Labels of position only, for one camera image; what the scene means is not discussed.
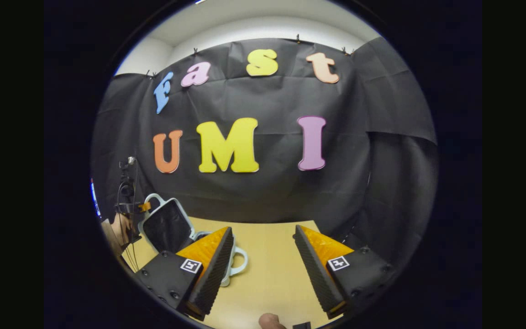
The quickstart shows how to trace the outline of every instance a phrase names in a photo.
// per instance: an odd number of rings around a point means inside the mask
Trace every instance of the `table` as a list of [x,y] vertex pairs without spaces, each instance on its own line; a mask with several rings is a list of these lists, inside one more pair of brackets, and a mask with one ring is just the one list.
[[[236,244],[247,252],[249,263],[241,273],[232,276],[230,285],[221,287],[215,303],[203,321],[216,329],[261,329],[259,316],[274,313],[288,329],[295,324],[311,322],[317,328],[329,323],[301,261],[292,235],[295,225],[318,231],[313,221],[296,223],[228,223],[190,217],[196,232],[232,227]],[[155,251],[144,236],[127,250],[139,268],[147,264]],[[123,253],[129,266],[129,258]],[[242,264],[236,254],[233,267]]]

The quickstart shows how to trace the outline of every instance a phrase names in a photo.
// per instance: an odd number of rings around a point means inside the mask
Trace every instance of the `handle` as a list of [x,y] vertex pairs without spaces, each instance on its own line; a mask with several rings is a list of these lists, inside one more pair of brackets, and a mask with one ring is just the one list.
[[241,248],[235,247],[234,248],[234,252],[238,253],[238,254],[241,254],[245,258],[245,261],[239,267],[231,267],[230,268],[230,275],[231,276],[233,276],[235,274],[238,274],[242,270],[244,270],[245,267],[247,266],[248,262],[249,262],[249,257],[247,256],[247,253],[244,250],[242,250]]
[[[144,201],[144,203],[149,202],[152,198],[156,198],[156,199],[159,201],[159,206],[160,206],[160,207],[163,206],[163,205],[165,204],[165,200],[163,200],[163,199],[161,198],[161,196],[159,196],[159,194],[157,194],[157,193],[152,193],[152,194],[148,195],[147,198],[146,198],[146,200]],[[147,211],[148,217],[149,217],[149,215],[151,215],[152,212],[153,212],[153,211],[150,211],[150,210]]]

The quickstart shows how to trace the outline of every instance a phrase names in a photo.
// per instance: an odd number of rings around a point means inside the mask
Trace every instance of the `person's hand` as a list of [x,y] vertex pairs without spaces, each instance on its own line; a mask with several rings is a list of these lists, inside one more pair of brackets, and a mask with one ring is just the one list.
[[133,221],[131,219],[123,214],[116,213],[115,220],[111,224],[111,227],[113,228],[117,242],[119,242],[121,246],[129,242],[127,230],[133,229]]
[[272,313],[265,313],[259,317],[259,325],[261,329],[286,329],[279,323],[279,317]]

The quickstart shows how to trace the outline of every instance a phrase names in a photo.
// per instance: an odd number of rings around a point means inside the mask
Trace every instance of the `white wall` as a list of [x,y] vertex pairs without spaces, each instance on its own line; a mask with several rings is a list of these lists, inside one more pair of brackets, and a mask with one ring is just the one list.
[[167,60],[167,65],[193,54],[194,48],[198,48],[200,51],[222,43],[262,37],[295,39],[298,34],[300,40],[321,43],[336,49],[346,47],[346,51],[349,53],[353,48],[359,48],[365,43],[356,36],[318,21],[282,16],[256,17],[232,21],[201,31],[194,37],[175,46]]
[[122,73],[157,73],[168,65],[172,46],[162,40],[146,37],[133,48],[115,75]]

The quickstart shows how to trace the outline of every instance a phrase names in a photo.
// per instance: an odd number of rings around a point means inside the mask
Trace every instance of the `finger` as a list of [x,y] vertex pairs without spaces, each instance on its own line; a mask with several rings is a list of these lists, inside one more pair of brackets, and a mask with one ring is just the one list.
[[259,325],[261,329],[286,329],[279,323],[279,317],[272,313],[265,313],[259,317]]

